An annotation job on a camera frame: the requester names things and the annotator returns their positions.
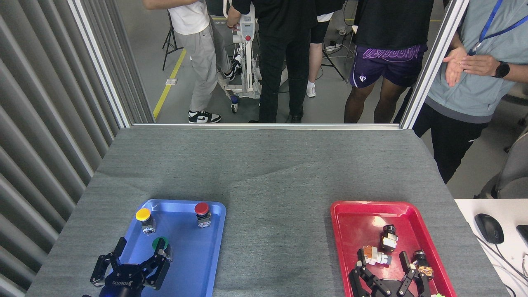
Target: blue lanyard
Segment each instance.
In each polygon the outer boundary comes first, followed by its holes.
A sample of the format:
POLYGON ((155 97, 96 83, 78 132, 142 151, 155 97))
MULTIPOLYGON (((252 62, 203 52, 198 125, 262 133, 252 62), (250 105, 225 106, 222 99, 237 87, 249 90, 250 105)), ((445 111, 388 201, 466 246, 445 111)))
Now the blue lanyard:
POLYGON ((480 37, 478 38, 478 42, 468 52, 468 55, 476 55, 477 54, 477 49, 480 47, 480 45, 482 44, 482 42, 484 40, 486 40, 488 38, 495 37, 495 36, 502 35, 502 34, 508 32, 508 31, 510 31, 512 29, 517 28, 518 26, 520 26, 524 22, 528 21, 528 15, 527 15, 524 18, 522 18, 519 21, 517 21, 515 24, 509 26, 508 28, 506 28, 504 30, 501 30, 501 31, 499 31, 497 33, 493 33, 493 34, 490 34, 490 35, 486 36, 486 33, 488 33, 488 29, 491 26, 491 24, 493 22, 493 19, 495 18, 495 14, 497 14, 497 11, 498 11, 499 7, 501 6, 501 4, 502 4, 502 0, 497 0, 497 3, 495 4, 495 7, 493 7, 492 13, 489 15, 489 18, 488 18, 488 21, 486 22, 486 25, 484 26, 484 28, 482 29, 482 32, 480 33, 480 37))

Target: blue tray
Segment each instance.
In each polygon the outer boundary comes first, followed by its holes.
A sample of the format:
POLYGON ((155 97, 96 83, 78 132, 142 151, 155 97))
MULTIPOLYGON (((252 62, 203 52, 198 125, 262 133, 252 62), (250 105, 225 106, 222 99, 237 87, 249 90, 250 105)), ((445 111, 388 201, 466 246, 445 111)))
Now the blue tray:
POLYGON ((120 257, 122 263, 139 264, 154 254, 152 242, 159 236, 168 239, 173 261, 160 290, 143 289, 142 297, 212 296, 216 265, 225 222, 225 206, 207 202, 211 225, 198 227, 194 206, 202 201, 147 200, 140 208, 151 210, 156 232, 145 235, 141 223, 132 219, 125 238, 127 245, 120 257))

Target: black and white sneaker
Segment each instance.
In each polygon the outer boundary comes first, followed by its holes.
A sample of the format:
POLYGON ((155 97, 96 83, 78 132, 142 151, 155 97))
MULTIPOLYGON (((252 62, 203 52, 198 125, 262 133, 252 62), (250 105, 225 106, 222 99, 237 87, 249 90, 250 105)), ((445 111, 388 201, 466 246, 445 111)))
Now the black and white sneaker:
POLYGON ((220 115, 208 113, 205 110, 192 112, 189 110, 189 123, 191 124, 211 124, 222 119, 220 115))
POLYGON ((242 68, 240 67, 242 62, 242 56, 237 54, 233 60, 231 60, 231 72, 229 74, 224 73, 226 78, 229 78, 229 81, 232 81, 237 75, 242 73, 242 68))

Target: black smartwatch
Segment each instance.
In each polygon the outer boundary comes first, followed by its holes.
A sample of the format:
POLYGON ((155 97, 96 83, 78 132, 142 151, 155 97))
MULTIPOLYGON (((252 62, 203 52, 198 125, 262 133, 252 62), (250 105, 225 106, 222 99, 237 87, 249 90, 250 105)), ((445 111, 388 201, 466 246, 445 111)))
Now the black smartwatch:
POLYGON ((503 62, 503 61, 497 60, 497 62, 500 62, 501 64, 497 67, 497 69, 495 69, 495 75, 492 77, 503 78, 507 76, 508 73, 510 72, 510 65, 508 65, 508 63, 503 62))

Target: gray felt tablecloth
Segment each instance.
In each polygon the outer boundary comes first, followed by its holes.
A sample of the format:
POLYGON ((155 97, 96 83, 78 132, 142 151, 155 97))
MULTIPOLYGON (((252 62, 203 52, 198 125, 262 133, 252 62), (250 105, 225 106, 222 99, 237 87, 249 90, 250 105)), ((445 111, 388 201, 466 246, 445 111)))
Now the gray felt tablecloth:
POLYGON ((412 203, 458 296, 507 296, 412 131, 163 126, 119 132, 26 296, 97 296, 97 256, 148 199, 226 206, 215 297, 344 296, 329 210, 337 200, 412 203))

